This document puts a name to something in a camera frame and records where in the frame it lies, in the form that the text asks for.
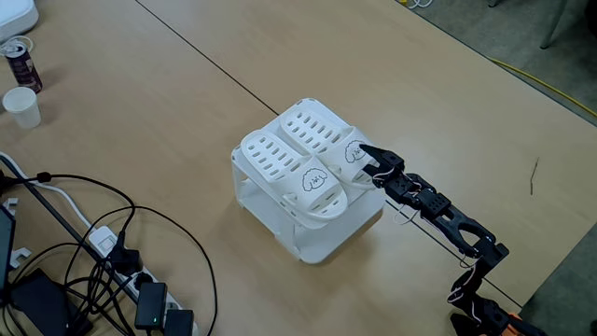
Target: yellow cable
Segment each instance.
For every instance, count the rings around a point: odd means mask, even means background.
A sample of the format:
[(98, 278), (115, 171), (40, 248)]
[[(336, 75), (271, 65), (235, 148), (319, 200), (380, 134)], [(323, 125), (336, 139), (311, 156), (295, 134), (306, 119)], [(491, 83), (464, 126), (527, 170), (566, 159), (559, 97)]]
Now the yellow cable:
[(528, 77), (528, 78), (534, 80), (535, 82), (543, 85), (544, 87), (546, 87), (546, 88), (548, 88), (548, 89), (550, 89), (550, 90), (552, 90), (552, 91), (560, 94), (560, 96), (566, 98), (570, 102), (574, 103), (576, 106), (582, 108), (583, 110), (589, 112), (591, 115), (593, 115), (595, 118), (597, 118), (597, 112), (591, 110), (590, 108), (588, 108), (585, 105), (583, 105), (582, 103), (580, 103), (578, 100), (572, 98), (571, 96), (567, 95), (566, 93), (562, 92), (561, 90), (558, 90), (558, 89), (554, 88), (553, 86), (549, 85), (548, 83), (544, 82), (543, 80), (541, 80), (541, 79), (539, 79), (539, 78), (537, 78), (537, 77), (535, 77), (535, 76), (533, 76), (533, 75), (531, 75), (529, 73), (525, 73), (524, 71), (522, 71), (522, 70), (520, 70), (520, 69), (518, 69), (518, 68), (516, 68), (516, 67), (514, 67), (514, 66), (512, 66), (512, 65), (510, 65), (508, 63), (504, 63), (504, 62), (502, 62), (500, 60), (496, 60), (495, 58), (491, 58), (491, 57), (489, 59), (493, 63), (496, 63), (496, 64), (498, 64), (500, 66), (503, 66), (506, 69), (512, 70), (515, 73), (518, 73), (518, 74), (521, 74), (521, 75), (523, 75), (525, 77)]

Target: white slipper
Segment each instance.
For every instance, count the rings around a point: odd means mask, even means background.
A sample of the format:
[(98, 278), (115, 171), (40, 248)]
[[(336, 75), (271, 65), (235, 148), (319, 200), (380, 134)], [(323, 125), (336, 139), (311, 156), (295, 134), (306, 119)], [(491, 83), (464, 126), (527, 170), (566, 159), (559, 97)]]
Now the white slipper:
[(283, 113), (280, 122), (288, 137), (321, 160), (343, 183), (375, 188), (371, 177), (362, 171), (375, 160), (359, 146), (371, 142), (356, 127), (334, 123), (305, 105), (294, 105)]
[(241, 150), (271, 188), (300, 213), (329, 221), (346, 211), (348, 198), (340, 181), (317, 158), (300, 155), (273, 133), (262, 130), (248, 134)]

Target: plug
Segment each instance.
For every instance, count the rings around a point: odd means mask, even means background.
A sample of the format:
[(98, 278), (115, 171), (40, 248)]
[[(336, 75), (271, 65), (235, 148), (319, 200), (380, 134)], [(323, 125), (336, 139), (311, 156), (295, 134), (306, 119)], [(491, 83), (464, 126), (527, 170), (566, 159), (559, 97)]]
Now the plug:
[(145, 272), (141, 272), (137, 274), (137, 277), (134, 278), (134, 287), (137, 288), (137, 290), (141, 289), (141, 285), (144, 283), (152, 283), (153, 282), (153, 278), (151, 277), (151, 275), (145, 273)]
[(166, 313), (164, 336), (191, 336), (194, 314), (191, 310), (169, 310)]
[(134, 327), (140, 330), (161, 329), (166, 310), (168, 287), (164, 283), (144, 283), (139, 290)]
[(133, 250), (124, 247), (124, 231), (118, 234), (116, 245), (108, 254), (108, 261), (114, 270), (123, 275), (131, 275), (133, 273), (141, 272), (143, 270), (143, 262), (138, 250)]

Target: table leg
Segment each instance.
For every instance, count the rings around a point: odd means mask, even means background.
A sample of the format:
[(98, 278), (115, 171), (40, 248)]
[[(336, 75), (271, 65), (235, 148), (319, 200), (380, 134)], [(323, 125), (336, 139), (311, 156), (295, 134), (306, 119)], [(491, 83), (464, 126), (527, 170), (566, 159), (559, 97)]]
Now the table leg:
[(543, 42), (541, 42), (541, 49), (547, 49), (551, 45), (551, 38), (553, 37), (553, 32), (555, 32), (556, 27), (558, 27), (558, 23), (562, 18), (563, 10), (566, 8), (566, 3), (568, 0), (560, 0), (560, 4), (558, 6), (558, 11), (553, 16), (551, 20), (551, 26), (549, 27), (548, 33), (543, 38)]

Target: cartoon face print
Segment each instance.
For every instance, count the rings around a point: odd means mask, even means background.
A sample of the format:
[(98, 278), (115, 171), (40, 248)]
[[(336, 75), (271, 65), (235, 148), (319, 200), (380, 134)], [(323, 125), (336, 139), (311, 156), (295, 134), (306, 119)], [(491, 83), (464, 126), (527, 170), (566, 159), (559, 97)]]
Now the cartoon face print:
[(302, 176), (302, 188), (311, 191), (324, 185), (327, 173), (321, 169), (311, 168)]
[(348, 163), (354, 163), (355, 161), (359, 161), (365, 158), (365, 155), (367, 153), (363, 149), (361, 149), (361, 147), (359, 146), (361, 144), (364, 145), (365, 143), (361, 140), (353, 140), (350, 143), (348, 143), (348, 146), (346, 146), (346, 149), (344, 151), (344, 156)]

